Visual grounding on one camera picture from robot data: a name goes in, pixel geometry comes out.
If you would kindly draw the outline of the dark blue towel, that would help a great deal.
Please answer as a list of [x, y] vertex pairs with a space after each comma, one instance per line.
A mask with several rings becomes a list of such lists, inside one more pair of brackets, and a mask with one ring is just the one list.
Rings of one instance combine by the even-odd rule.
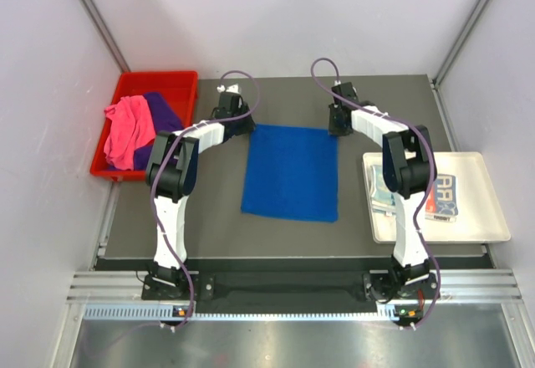
[[242, 212], [336, 222], [338, 153], [338, 140], [324, 129], [258, 125], [250, 136]]

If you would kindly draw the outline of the blue polka dot towel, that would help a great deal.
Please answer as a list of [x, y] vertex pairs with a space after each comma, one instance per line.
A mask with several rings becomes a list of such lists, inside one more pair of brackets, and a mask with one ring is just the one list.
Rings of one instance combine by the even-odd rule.
[[374, 212], [393, 215], [395, 213], [395, 199], [393, 193], [385, 185], [382, 166], [372, 165], [370, 172], [370, 199]]

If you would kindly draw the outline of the beige rabbit letter towel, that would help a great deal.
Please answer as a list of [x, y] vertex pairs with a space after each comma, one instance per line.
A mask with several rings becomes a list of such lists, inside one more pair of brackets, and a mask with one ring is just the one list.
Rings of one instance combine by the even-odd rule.
[[455, 222], [458, 214], [456, 177], [439, 174], [426, 201], [425, 218], [438, 222]]

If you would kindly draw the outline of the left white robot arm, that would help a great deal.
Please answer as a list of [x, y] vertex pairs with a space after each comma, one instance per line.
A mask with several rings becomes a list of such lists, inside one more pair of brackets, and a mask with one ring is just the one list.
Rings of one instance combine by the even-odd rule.
[[219, 103], [211, 118], [155, 138], [145, 181], [150, 186], [151, 210], [155, 216], [157, 245], [150, 276], [172, 298], [189, 290], [184, 267], [186, 204], [197, 179], [199, 155], [236, 135], [252, 133], [256, 125], [237, 84], [217, 87]]

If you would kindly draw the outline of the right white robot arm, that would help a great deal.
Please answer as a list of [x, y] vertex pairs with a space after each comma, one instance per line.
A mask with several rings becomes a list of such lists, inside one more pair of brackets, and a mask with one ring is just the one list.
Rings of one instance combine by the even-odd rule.
[[390, 288], [410, 297], [430, 277], [433, 257], [423, 237], [425, 202], [437, 171], [429, 131], [361, 102], [350, 82], [335, 80], [329, 90], [329, 133], [358, 132], [382, 149], [382, 176], [395, 201], [396, 238], [389, 271]]

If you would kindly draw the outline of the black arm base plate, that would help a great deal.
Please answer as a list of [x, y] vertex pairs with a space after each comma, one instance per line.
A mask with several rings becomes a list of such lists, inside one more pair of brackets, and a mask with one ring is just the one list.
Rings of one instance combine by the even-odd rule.
[[414, 283], [391, 258], [193, 258], [179, 268], [145, 266], [141, 298], [196, 301], [198, 309], [344, 311], [375, 301], [430, 299], [436, 277]]

